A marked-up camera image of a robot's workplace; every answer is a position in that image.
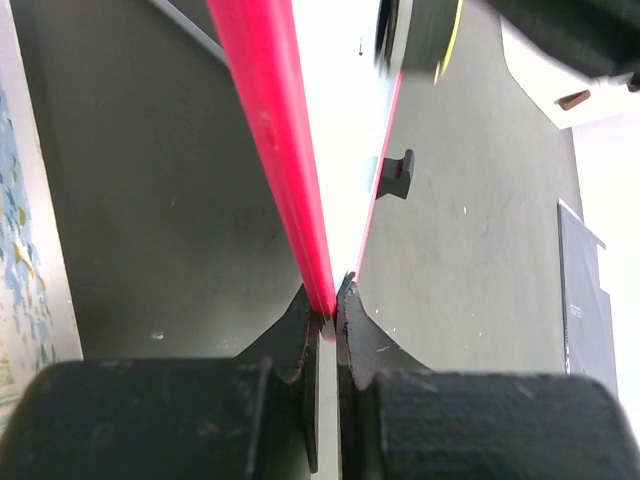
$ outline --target black panel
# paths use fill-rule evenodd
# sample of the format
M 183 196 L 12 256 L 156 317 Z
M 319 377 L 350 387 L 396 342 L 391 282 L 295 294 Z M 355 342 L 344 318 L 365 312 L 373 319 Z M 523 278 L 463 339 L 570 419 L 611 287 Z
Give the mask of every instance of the black panel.
M 567 372 L 595 378 L 617 395 L 609 294 L 600 288 L 605 245 L 562 202 L 558 205 Z

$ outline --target gray floor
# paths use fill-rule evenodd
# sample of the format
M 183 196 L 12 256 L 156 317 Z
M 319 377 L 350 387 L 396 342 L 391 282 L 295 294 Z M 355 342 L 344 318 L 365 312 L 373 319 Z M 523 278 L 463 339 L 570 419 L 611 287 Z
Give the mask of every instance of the gray floor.
M 14 10 L 86 356 L 237 353 L 300 279 L 227 72 L 145 0 Z M 562 370 L 572 147 L 509 76 L 499 19 L 468 2 L 440 84 L 405 79 L 389 155 L 414 149 L 414 184 L 377 205 L 361 276 L 370 314 L 425 364 Z

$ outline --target red plastic strip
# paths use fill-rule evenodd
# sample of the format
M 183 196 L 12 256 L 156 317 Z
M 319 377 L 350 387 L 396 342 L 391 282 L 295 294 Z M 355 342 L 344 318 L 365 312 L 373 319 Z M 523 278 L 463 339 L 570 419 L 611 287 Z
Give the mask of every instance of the red plastic strip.
M 208 0 L 311 304 L 336 292 L 290 0 Z
M 396 116 L 396 106 L 398 105 L 398 97 L 400 96 L 400 86 L 402 85 L 402 74 L 398 74 L 396 78 L 396 86 L 393 91 L 393 98 L 391 100 L 391 111 L 389 112 L 389 123 L 387 123 L 387 133 L 384 136 L 384 143 L 382 145 L 382 152 L 380 153 L 380 157 L 384 158 L 387 153 L 387 146 L 389 145 L 389 139 L 391 138 L 391 130 L 393 129 L 393 119 Z M 378 162 L 378 170 L 375 175 L 375 182 L 373 184 L 378 188 L 378 184 L 380 183 L 380 175 L 382 175 L 382 164 L 384 162 Z M 371 206 L 369 207 L 369 216 L 367 218 L 367 226 L 364 229 L 364 236 L 362 237 L 362 246 L 360 247 L 360 256 L 358 257 L 358 268 L 356 269 L 355 280 L 358 281 L 358 277 L 360 276 L 360 270 L 362 267 L 362 260 L 364 259 L 364 250 L 367 246 L 367 240 L 369 238 L 369 229 L 371 228 L 371 220 L 373 219 L 373 209 L 376 205 L 376 196 L 373 195 L 371 199 Z

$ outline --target yellow stripe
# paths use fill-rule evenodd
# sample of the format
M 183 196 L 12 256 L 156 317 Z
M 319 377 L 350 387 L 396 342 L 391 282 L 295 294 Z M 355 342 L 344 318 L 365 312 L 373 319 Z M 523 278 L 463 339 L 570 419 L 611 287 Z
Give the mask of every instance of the yellow stripe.
M 451 60 L 451 54 L 453 53 L 453 46 L 456 44 L 456 37 L 458 36 L 458 27 L 460 26 L 460 15 L 462 13 L 462 4 L 464 0 L 458 0 L 458 10 L 456 12 L 456 21 L 453 24 L 453 33 L 451 34 L 451 40 L 449 40 L 449 48 L 447 48 L 447 53 L 444 56 L 444 61 L 442 63 L 442 69 L 440 71 L 440 75 L 443 75 L 449 66 L 449 60 Z

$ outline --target black bracket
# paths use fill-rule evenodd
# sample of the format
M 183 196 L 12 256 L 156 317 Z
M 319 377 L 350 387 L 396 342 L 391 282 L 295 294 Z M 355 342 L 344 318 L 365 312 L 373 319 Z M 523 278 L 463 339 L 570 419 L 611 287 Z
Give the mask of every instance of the black bracket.
M 369 462 L 377 464 L 379 455 L 374 446 L 376 406 L 363 392 L 381 371 L 431 370 L 405 352 L 367 315 L 354 276 L 349 274 L 340 287 L 336 319 L 340 468 L 345 479 L 378 478 L 366 475 L 374 472 L 365 466 Z
M 298 419 L 311 473 L 318 471 L 318 368 L 320 315 L 301 286 L 284 315 L 235 360 L 243 363 L 268 356 L 278 377 L 293 395 L 291 413 Z
M 409 188 L 411 188 L 415 161 L 413 150 L 407 150 L 404 153 L 404 158 L 399 160 L 385 158 L 376 199 L 390 194 L 406 200 L 409 195 Z

